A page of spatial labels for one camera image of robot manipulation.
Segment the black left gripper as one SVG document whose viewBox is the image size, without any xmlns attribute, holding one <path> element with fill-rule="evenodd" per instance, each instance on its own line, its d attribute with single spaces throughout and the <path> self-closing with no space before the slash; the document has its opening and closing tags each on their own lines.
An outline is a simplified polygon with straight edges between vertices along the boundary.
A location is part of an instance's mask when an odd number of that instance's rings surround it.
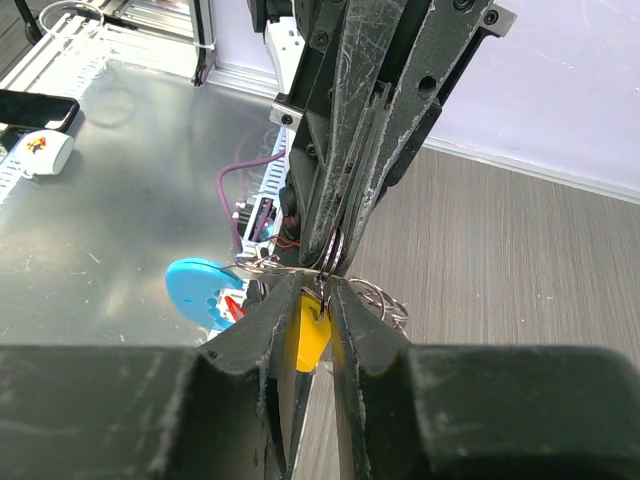
<svg viewBox="0 0 640 480">
<path fill-rule="evenodd" d="M 295 13 L 305 45 L 273 105 L 296 132 L 286 204 L 300 263 L 320 265 L 340 232 L 348 268 L 481 43 L 516 15 L 496 1 L 299 1 Z"/>
</svg>

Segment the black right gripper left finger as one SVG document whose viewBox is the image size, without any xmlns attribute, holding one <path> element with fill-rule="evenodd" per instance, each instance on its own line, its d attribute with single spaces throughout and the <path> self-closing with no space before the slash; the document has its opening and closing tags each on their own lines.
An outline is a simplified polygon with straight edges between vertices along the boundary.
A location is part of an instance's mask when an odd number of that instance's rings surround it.
<svg viewBox="0 0 640 480">
<path fill-rule="evenodd" d="M 284 479 L 302 278 L 199 347 L 1 349 L 5 479 Z"/>
</svg>

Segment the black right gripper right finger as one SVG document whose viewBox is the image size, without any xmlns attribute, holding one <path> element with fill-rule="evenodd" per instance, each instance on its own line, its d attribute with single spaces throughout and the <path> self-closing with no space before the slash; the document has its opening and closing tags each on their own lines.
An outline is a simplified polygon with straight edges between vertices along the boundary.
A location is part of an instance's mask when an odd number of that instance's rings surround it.
<svg viewBox="0 0 640 480">
<path fill-rule="evenodd" d="M 635 479 L 639 373 L 584 346 L 419 345 L 331 287 L 344 479 Z"/>
</svg>

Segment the yellow key tag with keys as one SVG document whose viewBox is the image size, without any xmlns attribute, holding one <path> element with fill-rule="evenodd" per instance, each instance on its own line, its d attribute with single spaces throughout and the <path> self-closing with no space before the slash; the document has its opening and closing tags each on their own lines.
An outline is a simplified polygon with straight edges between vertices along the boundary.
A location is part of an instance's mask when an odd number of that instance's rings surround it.
<svg viewBox="0 0 640 480">
<path fill-rule="evenodd" d="M 301 294 L 300 337 L 296 369 L 301 373 L 312 372 L 320 361 L 330 339 L 331 325 L 321 313 L 321 301 L 307 292 Z"/>
</svg>

